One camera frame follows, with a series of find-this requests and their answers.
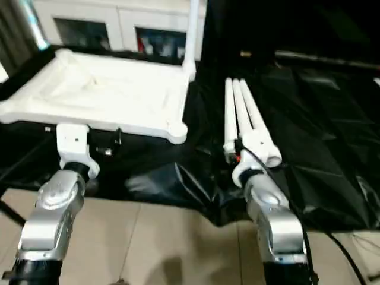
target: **white plastic tray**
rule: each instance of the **white plastic tray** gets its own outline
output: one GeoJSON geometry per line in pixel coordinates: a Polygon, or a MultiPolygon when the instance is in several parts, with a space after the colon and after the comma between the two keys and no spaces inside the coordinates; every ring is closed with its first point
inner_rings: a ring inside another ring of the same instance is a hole
{"type": "Polygon", "coordinates": [[[61,49],[0,102],[0,122],[81,123],[180,144],[187,135],[182,116],[190,77],[182,66],[61,49]]]}

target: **robotic arm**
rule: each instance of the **robotic arm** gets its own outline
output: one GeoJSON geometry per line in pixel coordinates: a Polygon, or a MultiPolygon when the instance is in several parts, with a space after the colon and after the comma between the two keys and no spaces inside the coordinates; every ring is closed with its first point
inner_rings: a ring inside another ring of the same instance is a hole
{"type": "Polygon", "coordinates": [[[232,179],[244,189],[248,214],[258,224],[267,284],[310,285],[302,225],[265,170],[278,166],[282,157],[245,80],[226,80],[225,119],[224,152],[229,163],[238,162],[232,179]]]}
{"type": "Polygon", "coordinates": [[[62,123],[56,132],[62,170],[39,189],[36,207],[23,227],[16,262],[3,276],[12,285],[58,284],[86,182],[99,173],[88,150],[87,126],[62,123]]]}

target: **black arm segment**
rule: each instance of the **black arm segment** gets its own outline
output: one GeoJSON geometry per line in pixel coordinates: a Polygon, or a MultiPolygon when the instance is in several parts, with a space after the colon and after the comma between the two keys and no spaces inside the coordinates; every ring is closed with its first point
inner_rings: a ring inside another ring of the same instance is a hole
{"type": "Polygon", "coordinates": [[[264,274],[267,285],[311,285],[308,265],[304,263],[278,264],[265,262],[264,274]]]}
{"type": "Polygon", "coordinates": [[[2,276],[9,285],[58,285],[62,261],[18,260],[2,276]]]}

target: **black plastic sheet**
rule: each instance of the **black plastic sheet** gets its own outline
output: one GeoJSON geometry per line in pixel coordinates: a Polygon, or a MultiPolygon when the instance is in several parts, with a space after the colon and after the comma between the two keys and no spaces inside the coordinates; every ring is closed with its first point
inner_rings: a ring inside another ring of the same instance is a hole
{"type": "MultiPolygon", "coordinates": [[[[35,57],[2,86],[0,97],[12,95],[53,57],[54,48],[35,57]]],[[[373,78],[354,74],[199,66],[183,118],[186,142],[121,134],[120,147],[105,156],[97,149],[111,147],[117,134],[91,130],[91,155],[101,171],[89,193],[192,208],[219,226],[245,219],[242,190],[232,184],[223,155],[227,76],[245,78],[250,86],[283,155],[275,179],[302,210],[306,225],[380,228],[380,88],[373,78]]],[[[38,189],[58,170],[54,127],[45,127],[0,125],[2,186],[38,189]]]]}

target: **white cabinet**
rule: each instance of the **white cabinet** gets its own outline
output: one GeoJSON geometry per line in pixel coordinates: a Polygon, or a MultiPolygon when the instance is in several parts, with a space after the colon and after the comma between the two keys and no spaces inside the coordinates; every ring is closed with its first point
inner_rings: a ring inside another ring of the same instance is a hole
{"type": "MultiPolygon", "coordinates": [[[[201,59],[205,0],[198,13],[195,59],[201,59]]],[[[53,44],[130,50],[180,58],[189,0],[33,0],[53,44]]]]}

